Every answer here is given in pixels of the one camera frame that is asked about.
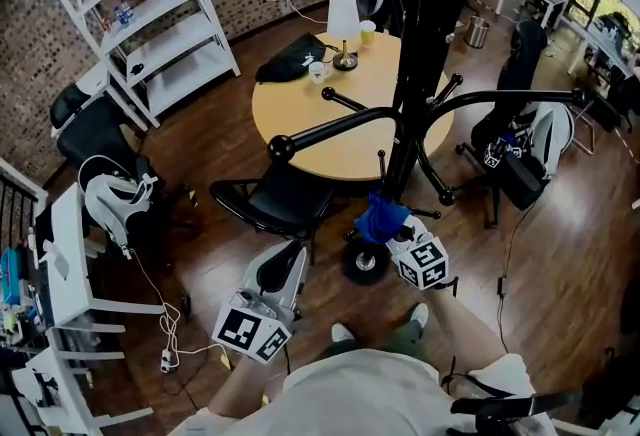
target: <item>black cable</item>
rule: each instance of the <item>black cable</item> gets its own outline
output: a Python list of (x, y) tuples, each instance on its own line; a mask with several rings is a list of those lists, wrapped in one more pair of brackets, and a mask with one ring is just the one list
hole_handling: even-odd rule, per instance
[(284, 361), (287, 364), (287, 375), (291, 375), (291, 362), (289, 361), (289, 350), (287, 344), (284, 344)]
[[(500, 278), (500, 284), (499, 285), (503, 285), (504, 280), (507, 279), (508, 275), (509, 275), (509, 261), (511, 260), (511, 250), (513, 249), (513, 240), (516, 236), (516, 232), (518, 231), (518, 228), (520, 228), (520, 225), (522, 224), (522, 222), (527, 218), (527, 216), (529, 215), (529, 212), (531, 212), (533, 210), (533, 208), (536, 206), (536, 203), (538, 203), (538, 200), (533, 202), (533, 205), (531, 205), (527, 211), (524, 213), (524, 215), (520, 218), (520, 221), (518, 221), (518, 223), (516, 224), (515, 228), (513, 229), (513, 232), (511, 233), (511, 240), (509, 241), (509, 248), (508, 251), (506, 253), (506, 258), (504, 261), (504, 265), (502, 267), (502, 276)], [(502, 330), (502, 312), (504, 311), (504, 298), (507, 295), (506, 291), (502, 291), (502, 287), (499, 286), (498, 287), (498, 295), (500, 296), (500, 301), (498, 302), (498, 313), (496, 314), (496, 318), (498, 320), (498, 331), (500, 332), (500, 341), (502, 342), (502, 346), (504, 347), (504, 350), (506, 353), (509, 353), (509, 349), (507, 348), (507, 344), (505, 343), (504, 340), (504, 331)]]

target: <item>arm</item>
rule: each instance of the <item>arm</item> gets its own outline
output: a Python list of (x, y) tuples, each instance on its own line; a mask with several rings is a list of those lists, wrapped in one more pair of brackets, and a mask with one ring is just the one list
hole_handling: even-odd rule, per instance
[(255, 413), (262, 406), (262, 396), (270, 372), (270, 364), (262, 365), (243, 356), (231, 376), (209, 402), (209, 411), (237, 419)]
[(481, 370), (506, 354), (498, 335), (449, 291), (429, 289), (424, 295), (464, 372)]

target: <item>wooden floor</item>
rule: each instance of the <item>wooden floor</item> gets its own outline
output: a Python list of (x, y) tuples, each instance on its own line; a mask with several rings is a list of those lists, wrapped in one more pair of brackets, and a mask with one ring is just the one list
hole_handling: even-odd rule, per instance
[[(518, 1), (507, 0), (505, 7)], [(495, 0), (487, 2), (495, 5)], [(310, 16), (325, 15), (326, 9)], [(202, 231), (195, 238), (180, 231), (172, 234), (166, 244), (175, 274), (161, 278), (167, 301), (178, 303), (181, 289), (192, 298), (193, 316), (180, 325), (182, 348), (197, 349), (209, 343), (217, 311), (239, 285), (249, 260), (278, 242), (277, 237), (256, 234), (214, 204), (208, 186), (216, 179), (255, 177), (265, 170), (266, 146), (251, 117), (256, 69), (301, 33), (322, 30), (322, 26), (296, 18), (237, 44), (233, 52), (242, 76), (191, 101), (169, 116), (160, 129), (150, 131), (144, 141), (143, 153), (169, 185), (186, 182), (198, 193), (197, 208), (191, 211), (185, 204), (180, 211), (197, 219)], [(509, 21), (496, 21), (482, 50), (456, 39), (445, 72), (464, 76), (458, 92), (495, 88), (509, 52), (511, 31)], [(563, 61), (568, 61), (568, 51), (576, 45), (559, 35), (540, 61), (535, 88), (572, 86)], [(468, 139), (471, 127), (488, 109), (476, 105), (456, 112), (450, 135), (433, 157), (447, 182), (458, 184), (475, 175), (474, 167), (455, 154), (454, 146)], [(583, 131), (580, 128), (579, 135), (584, 138)], [(630, 135), (629, 139), (632, 148), (640, 150), (637, 137)], [(630, 209), (640, 191), (636, 171), (615, 135), (598, 132), (596, 155), (589, 157), (571, 147), (556, 178), (515, 236), (504, 334), (509, 349), (522, 354), (539, 391), (580, 387), (602, 365), (604, 348), (618, 340), (621, 295), (638, 256), (637, 216)], [(497, 330), (497, 278), (522, 213), (505, 201), (499, 228), (485, 230), (485, 200), (480, 194), (465, 197), (453, 207), (442, 207), (418, 170), (403, 201), (442, 211), (440, 221), (426, 223), (446, 246), (452, 271), (460, 276), (459, 298)], [(341, 275), (341, 236), (365, 207), (365, 200), (353, 200), (318, 232), (317, 264), (300, 298), (306, 324), (290, 344), (294, 369), (327, 345), (332, 323), (345, 323), (364, 343), (375, 345), (420, 300), (420, 293), (403, 283), (395, 271), (375, 287), (352, 285)], [(110, 263), (106, 271), (100, 288), (111, 297), (153, 301), (154, 294), (135, 262)], [(97, 373), (99, 386), (92, 397), (113, 414), (118, 409), (146, 405), (155, 414), (105, 433), (166, 434), (194, 412), (194, 404), (205, 406), (228, 372), (219, 361), (219, 349), (214, 348), (208, 354), (183, 357), (176, 374), (162, 376), (160, 352), (166, 337), (155, 318), (131, 316), (125, 318), (125, 324), (128, 331), (121, 345), (127, 359)], [(450, 354), (434, 320), (429, 321), (425, 345), (433, 364), (445, 370)], [(274, 378), (272, 391), (281, 380), (282, 375)], [(114, 399), (108, 392), (121, 395)]]

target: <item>sneaker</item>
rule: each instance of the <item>sneaker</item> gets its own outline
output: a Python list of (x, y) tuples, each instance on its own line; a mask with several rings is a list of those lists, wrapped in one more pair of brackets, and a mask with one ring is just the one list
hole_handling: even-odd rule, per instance
[(420, 324), (420, 327), (424, 329), (427, 325), (427, 321), (429, 320), (429, 308), (426, 304), (420, 303), (413, 309), (411, 313), (411, 319), (409, 320), (417, 320)]
[(331, 326), (331, 341), (343, 342), (344, 340), (355, 340), (353, 333), (342, 324), (334, 324)]

